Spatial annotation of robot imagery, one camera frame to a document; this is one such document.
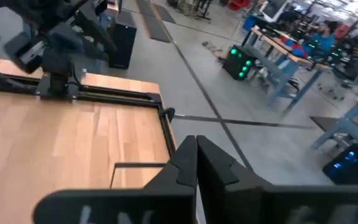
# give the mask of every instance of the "gray concrete floor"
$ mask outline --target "gray concrete floor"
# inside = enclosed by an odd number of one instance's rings
[[[152,2],[165,6],[164,0]],[[147,37],[141,15],[136,13],[139,9],[135,0],[124,0],[123,8],[132,11],[138,28],[129,69],[110,69],[103,62],[82,59],[84,67],[90,72],[98,70],[103,75],[158,83],[166,106],[174,107],[178,114],[216,118],[216,113],[192,77],[192,70],[224,119],[313,127],[293,129],[228,124],[228,129],[256,174],[278,185],[333,184],[321,172],[322,166],[329,160],[326,150],[309,149],[311,143],[323,133],[309,116],[338,117],[344,114],[355,103],[352,93],[344,101],[338,102],[329,99],[314,86],[286,116],[282,116],[288,100],[279,100],[273,107],[267,107],[265,90],[253,83],[233,80],[216,62],[216,57],[201,45],[208,40],[225,50],[231,44],[238,44],[244,36],[236,30],[241,12],[212,4],[209,15],[212,21],[208,24],[167,8],[178,24],[164,22],[164,25],[188,62],[190,67],[187,67],[173,43],[158,42]],[[6,58],[3,44],[21,29],[22,22],[17,15],[8,9],[0,9],[1,58]],[[310,77],[304,71],[297,75],[303,82]],[[320,79],[324,83],[329,80],[333,80],[330,74]],[[202,134],[243,164],[221,124],[174,119],[172,127],[177,143],[181,143],[187,135]]]

